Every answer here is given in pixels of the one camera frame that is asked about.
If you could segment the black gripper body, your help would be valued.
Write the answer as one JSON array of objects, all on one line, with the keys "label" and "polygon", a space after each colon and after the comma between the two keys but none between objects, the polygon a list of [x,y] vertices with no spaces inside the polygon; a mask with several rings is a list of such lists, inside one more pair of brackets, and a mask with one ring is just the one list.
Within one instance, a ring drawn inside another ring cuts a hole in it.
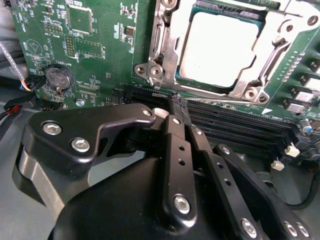
[{"label": "black gripper body", "polygon": [[183,234],[163,228],[156,215],[161,162],[140,160],[76,195],[63,208],[51,240],[232,240],[215,187],[195,172],[198,217]]}]

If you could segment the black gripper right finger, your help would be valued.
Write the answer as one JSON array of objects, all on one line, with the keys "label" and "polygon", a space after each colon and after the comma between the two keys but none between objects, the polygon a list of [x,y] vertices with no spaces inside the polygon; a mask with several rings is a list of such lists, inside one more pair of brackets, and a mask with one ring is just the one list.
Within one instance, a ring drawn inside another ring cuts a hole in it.
[{"label": "black gripper right finger", "polygon": [[180,109],[188,125],[194,164],[214,185],[234,239],[314,238],[295,213],[301,205],[283,202],[236,154],[240,148],[258,157],[283,153],[296,138],[294,126],[186,100],[180,101]]}]

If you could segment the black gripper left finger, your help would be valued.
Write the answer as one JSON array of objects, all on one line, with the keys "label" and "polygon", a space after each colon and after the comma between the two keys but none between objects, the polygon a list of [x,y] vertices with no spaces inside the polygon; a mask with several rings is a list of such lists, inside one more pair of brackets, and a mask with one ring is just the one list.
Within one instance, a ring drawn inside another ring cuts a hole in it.
[{"label": "black gripper left finger", "polygon": [[26,123],[17,167],[57,218],[67,203],[89,187],[89,172],[104,150],[111,150],[119,134],[136,130],[127,139],[151,147],[149,135],[159,131],[165,141],[164,196],[161,210],[175,228],[190,228],[197,220],[192,177],[191,146],[185,129],[191,125],[187,103],[168,99],[168,111],[142,103],[45,111]]}]

